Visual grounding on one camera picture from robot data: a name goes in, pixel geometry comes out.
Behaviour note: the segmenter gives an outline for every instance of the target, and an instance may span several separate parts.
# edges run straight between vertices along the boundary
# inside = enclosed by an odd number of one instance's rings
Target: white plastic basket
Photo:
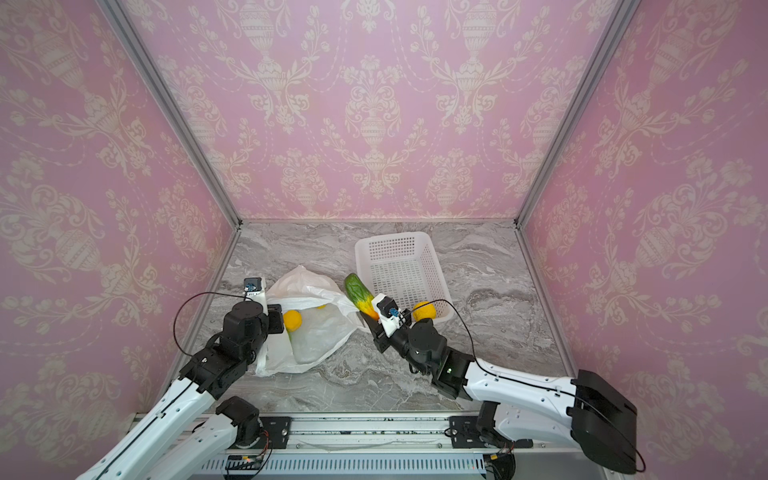
[[[358,240],[355,261],[357,276],[373,295],[391,296],[399,308],[412,309],[418,302],[438,299],[451,302],[432,239],[424,232],[392,233]],[[453,317],[453,309],[445,302],[434,305],[435,323]]]

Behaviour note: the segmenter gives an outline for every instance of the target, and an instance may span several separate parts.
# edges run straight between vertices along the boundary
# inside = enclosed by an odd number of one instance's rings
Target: damask pattern
[[[0,461],[74,478],[154,403],[169,316],[231,229],[95,3],[2,2],[0,47]],[[164,67],[185,112],[231,128],[197,70]]]
[[[253,219],[515,217],[614,7],[123,3]]]
[[[527,235],[580,368],[638,407],[644,478],[765,478],[762,3],[643,2]]]

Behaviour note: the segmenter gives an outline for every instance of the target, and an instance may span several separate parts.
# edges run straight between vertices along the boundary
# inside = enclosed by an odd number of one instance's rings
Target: white plastic bag
[[[337,351],[356,329],[366,329],[357,307],[336,283],[303,265],[277,280],[267,290],[266,301],[279,303],[284,313],[298,310],[302,324],[293,333],[286,330],[266,338],[256,359],[256,376],[306,372]]]

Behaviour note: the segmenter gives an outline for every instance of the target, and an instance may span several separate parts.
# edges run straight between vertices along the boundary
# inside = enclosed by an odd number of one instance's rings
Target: black cable
[[[179,309],[176,311],[176,315],[174,316],[174,326],[173,326],[174,342],[176,343],[176,347],[179,349],[180,352],[182,352],[186,356],[192,356],[192,355],[187,353],[187,352],[184,352],[184,349],[181,348],[181,345],[179,345],[179,340],[176,338],[176,322],[179,320],[179,313],[181,313],[181,309],[183,309],[185,305],[187,305],[191,300],[198,298],[200,295],[206,295],[206,294],[221,295],[221,296],[232,296],[234,298],[241,298],[241,299],[242,298],[246,298],[246,297],[242,297],[240,295],[233,295],[232,293],[200,292],[200,293],[197,293],[197,294],[189,297],[188,299],[186,299],[184,301],[184,303],[182,303],[181,306],[179,307]]]
[[[409,315],[412,315],[413,312],[415,312],[416,310],[418,310],[418,309],[420,309],[420,308],[422,308],[424,306],[427,306],[427,305],[429,305],[431,303],[435,303],[435,302],[445,302],[448,305],[450,305],[451,308],[453,308],[454,312],[456,312],[456,316],[458,317],[459,320],[461,320],[462,325],[464,326],[464,329],[467,331],[467,336],[469,336],[469,344],[472,347],[472,358],[475,359],[475,363],[477,364],[478,368],[480,368],[480,370],[482,370],[485,373],[488,373],[489,375],[498,377],[500,379],[509,380],[510,382],[521,383],[521,384],[526,385],[526,386],[530,386],[530,387],[534,387],[534,388],[537,388],[537,389],[546,390],[547,392],[557,392],[557,393],[561,393],[561,394],[564,394],[564,395],[567,395],[567,396],[572,396],[574,399],[578,400],[579,402],[584,403],[586,406],[588,406],[589,408],[594,410],[594,412],[597,413],[608,425],[610,425],[614,430],[616,430],[616,433],[621,435],[621,437],[624,440],[626,440],[627,443],[632,445],[632,441],[630,439],[628,439],[627,436],[616,425],[614,425],[614,423],[611,420],[608,419],[608,417],[603,415],[603,412],[601,412],[600,410],[596,409],[587,400],[584,400],[581,397],[576,396],[576,395],[574,395],[573,393],[570,393],[570,392],[563,392],[562,390],[550,389],[550,388],[545,387],[545,386],[534,385],[533,383],[523,382],[522,380],[511,379],[509,377],[501,376],[498,373],[489,372],[488,370],[482,368],[482,365],[480,365],[480,362],[478,362],[478,357],[475,354],[475,341],[472,339],[472,334],[469,332],[469,328],[467,327],[467,323],[462,318],[462,314],[458,312],[458,310],[456,309],[455,306],[453,306],[453,303],[450,303],[448,300],[441,298],[441,299],[433,300],[432,302],[427,302],[424,305],[417,306],[415,309],[411,310]],[[643,454],[640,453],[640,450],[638,450],[637,447],[632,447],[632,448],[634,449],[634,452],[637,453],[637,456],[640,457],[640,461],[643,462],[643,468],[641,470],[637,469],[637,466],[635,465],[635,470],[637,470],[637,473],[645,472],[646,464],[645,464],[645,458],[643,458]]]
[[[275,448],[270,449],[270,452],[266,454],[266,460],[264,460],[264,462],[261,464],[261,466],[259,467],[259,470],[255,474],[253,474],[253,477],[255,477],[256,475],[259,475],[261,471],[264,470],[264,467],[266,467],[266,463],[270,460],[270,457],[272,456],[272,452],[274,451],[275,451]]]

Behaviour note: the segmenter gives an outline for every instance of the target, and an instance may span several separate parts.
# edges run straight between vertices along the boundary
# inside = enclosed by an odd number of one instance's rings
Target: metal base
[[[274,450],[285,450],[288,446],[288,437],[290,436],[290,417],[269,417],[261,416],[261,425],[270,436],[270,448]],[[256,443],[251,446],[254,450],[261,450],[266,443],[266,437],[261,436]]]

